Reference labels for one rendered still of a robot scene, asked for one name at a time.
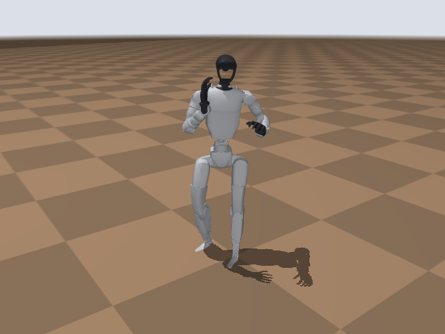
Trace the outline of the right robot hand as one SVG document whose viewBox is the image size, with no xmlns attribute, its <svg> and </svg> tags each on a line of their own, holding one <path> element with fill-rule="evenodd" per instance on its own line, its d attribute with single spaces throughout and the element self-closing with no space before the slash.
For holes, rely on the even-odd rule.
<svg viewBox="0 0 445 334">
<path fill-rule="evenodd" d="M 207 113 L 207 106 L 210 104 L 210 102 L 207 101 L 207 92 L 208 92 L 209 87 L 211 86 L 211 83 L 209 83 L 209 80 L 211 80 L 211 79 L 213 79 L 213 77 L 207 77 L 201 85 L 200 106 L 201 106 L 201 112 L 203 114 Z M 209 83 L 209 84 L 207 85 L 207 83 Z"/>
</svg>

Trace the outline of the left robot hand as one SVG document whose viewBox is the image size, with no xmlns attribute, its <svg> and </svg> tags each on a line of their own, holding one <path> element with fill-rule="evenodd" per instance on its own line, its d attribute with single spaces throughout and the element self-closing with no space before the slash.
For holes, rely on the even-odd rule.
<svg viewBox="0 0 445 334">
<path fill-rule="evenodd" d="M 253 125 L 252 128 L 253 129 L 255 128 L 255 133 L 258 133 L 263 136 L 266 135 L 266 127 L 264 125 L 262 125 L 261 123 L 252 121 L 252 122 L 247 122 L 246 124 L 248 125 L 248 127 Z"/>
</svg>

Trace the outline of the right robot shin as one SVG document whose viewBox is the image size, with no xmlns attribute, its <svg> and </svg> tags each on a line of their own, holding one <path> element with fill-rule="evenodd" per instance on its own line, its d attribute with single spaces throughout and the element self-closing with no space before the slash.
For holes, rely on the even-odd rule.
<svg viewBox="0 0 445 334">
<path fill-rule="evenodd" d="M 198 215 L 194 214 L 194 219 L 195 219 L 196 226 L 197 226 L 200 234 L 202 235 L 204 242 L 207 242 L 210 245 L 212 243 L 211 215 L 209 215 L 208 218 L 200 218 Z"/>
</svg>

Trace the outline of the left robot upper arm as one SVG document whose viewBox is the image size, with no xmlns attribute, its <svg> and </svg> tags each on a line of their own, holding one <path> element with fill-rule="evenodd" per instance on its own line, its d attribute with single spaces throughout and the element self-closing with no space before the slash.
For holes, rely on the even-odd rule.
<svg viewBox="0 0 445 334">
<path fill-rule="evenodd" d="M 261 120 L 264 120 L 265 115 L 254 95 L 248 90 L 241 90 L 241 92 L 243 96 L 244 105 L 248 106 L 249 110 L 257 118 L 255 122 L 260 122 Z"/>
</svg>

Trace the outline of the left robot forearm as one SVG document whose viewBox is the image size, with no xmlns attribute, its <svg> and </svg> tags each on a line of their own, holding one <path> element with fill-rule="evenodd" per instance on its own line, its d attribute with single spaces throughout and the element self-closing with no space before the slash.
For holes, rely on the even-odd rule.
<svg viewBox="0 0 445 334">
<path fill-rule="evenodd" d="M 270 129 L 270 122 L 267 116 L 264 116 L 264 120 L 261 120 L 259 123 L 261 123 L 262 125 L 264 125 L 266 127 L 266 135 L 268 133 L 268 130 Z M 256 133 L 257 136 L 263 138 L 263 135 L 260 135 L 258 133 Z"/>
</svg>

